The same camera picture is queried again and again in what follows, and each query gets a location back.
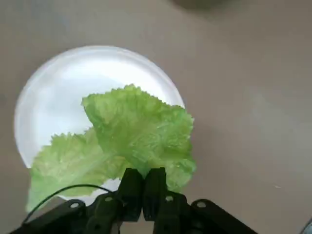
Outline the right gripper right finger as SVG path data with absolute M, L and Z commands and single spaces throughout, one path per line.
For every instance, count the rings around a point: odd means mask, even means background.
M 145 178 L 142 209 L 155 234 L 253 234 L 255 231 L 207 199 L 188 204 L 185 195 L 169 191 L 164 168 Z

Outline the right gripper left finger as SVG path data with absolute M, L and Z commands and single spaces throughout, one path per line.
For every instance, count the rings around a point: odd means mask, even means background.
M 143 177 L 127 168 L 119 188 L 107 190 L 87 206 L 79 199 L 68 200 L 30 220 L 36 206 L 15 234 L 118 234 L 123 222 L 138 221 L 142 208 Z

